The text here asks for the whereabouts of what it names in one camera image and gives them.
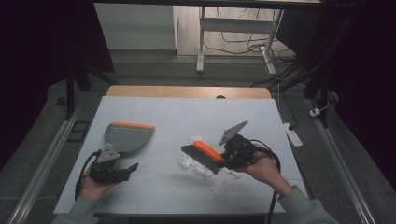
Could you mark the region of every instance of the sleeve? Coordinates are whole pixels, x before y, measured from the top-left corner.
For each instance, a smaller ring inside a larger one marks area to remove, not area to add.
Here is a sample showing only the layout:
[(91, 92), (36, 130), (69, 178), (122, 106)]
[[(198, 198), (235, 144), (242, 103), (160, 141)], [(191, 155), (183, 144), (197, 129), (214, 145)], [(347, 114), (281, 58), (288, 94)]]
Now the sleeve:
[(52, 224), (97, 224), (98, 217), (93, 214), (99, 203), (78, 197), (68, 214), (60, 214), (52, 220)]
[(337, 224), (322, 207), (320, 201), (309, 200), (297, 187), (287, 196), (278, 199), (290, 215), (293, 224)]

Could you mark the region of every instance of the table leg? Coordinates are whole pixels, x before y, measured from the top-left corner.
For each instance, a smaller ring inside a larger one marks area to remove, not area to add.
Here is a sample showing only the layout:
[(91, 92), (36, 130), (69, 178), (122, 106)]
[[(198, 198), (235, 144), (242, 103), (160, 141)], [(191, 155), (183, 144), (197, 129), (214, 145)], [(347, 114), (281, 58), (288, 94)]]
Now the table leg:
[(270, 75), (274, 75), (276, 74), (276, 70), (274, 68), (274, 65), (271, 62), (271, 57), (270, 57), (270, 50), (271, 50), (271, 46), (274, 42), (274, 38), (275, 38), (275, 34), (276, 34), (276, 30), (277, 27), (279, 25), (279, 21), (280, 21), (280, 17), (282, 16), (283, 10), (280, 10), (276, 17), (275, 20), (273, 22), (272, 28), (271, 28), (271, 33), (268, 37), (268, 42), (266, 44), (266, 46), (264, 47), (263, 51), (262, 51), (262, 57), (264, 57), (265, 60), (265, 65), (268, 68), (268, 72)]
[(200, 7), (200, 32), (197, 57), (197, 73), (204, 72), (204, 32), (205, 32), (205, 7)]

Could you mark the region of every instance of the orange handle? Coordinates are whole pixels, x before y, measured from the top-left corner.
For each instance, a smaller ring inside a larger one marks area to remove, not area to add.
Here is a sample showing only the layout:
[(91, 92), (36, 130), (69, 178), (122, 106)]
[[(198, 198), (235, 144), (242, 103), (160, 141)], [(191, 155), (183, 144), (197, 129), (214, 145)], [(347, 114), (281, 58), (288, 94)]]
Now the orange handle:
[(141, 123), (128, 123), (128, 122), (122, 122), (122, 121), (114, 121), (112, 124), (121, 125), (121, 126), (134, 126), (134, 127), (139, 127), (139, 128), (155, 129), (154, 125), (141, 124)]
[(205, 144), (203, 141), (195, 141), (194, 147), (198, 148), (200, 151), (204, 152), (206, 156), (210, 157), (213, 161), (224, 161), (220, 154), (212, 147)]

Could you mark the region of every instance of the dark curtain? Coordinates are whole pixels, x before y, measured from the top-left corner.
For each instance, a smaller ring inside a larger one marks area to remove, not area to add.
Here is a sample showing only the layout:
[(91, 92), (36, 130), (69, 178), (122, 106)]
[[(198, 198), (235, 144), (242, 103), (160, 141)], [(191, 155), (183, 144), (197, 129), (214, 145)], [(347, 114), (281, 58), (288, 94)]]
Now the dark curtain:
[(50, 85), (79, 63), (114, 72), (93, 2), (1, 0), (1, 167), (40, 114)]
[(331, 84), (342, 121), (396, 189), (395, 11), (394, 1), (363, 5), (335, 53)]

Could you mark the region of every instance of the power strip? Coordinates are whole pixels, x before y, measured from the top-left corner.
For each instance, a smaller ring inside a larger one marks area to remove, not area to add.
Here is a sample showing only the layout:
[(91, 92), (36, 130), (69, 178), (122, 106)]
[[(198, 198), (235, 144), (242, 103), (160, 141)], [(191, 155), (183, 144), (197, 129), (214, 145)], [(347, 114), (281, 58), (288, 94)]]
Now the power strip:
[(289, 130), (289, 123), (284, 123), (283, 127), (285, 128), (285, 132), (288, 135), (289, 140), (293, 144), (294, 147), (300, 147), (303, 145), (303, 142), (297, 136), (297, 133), (294, 130)]

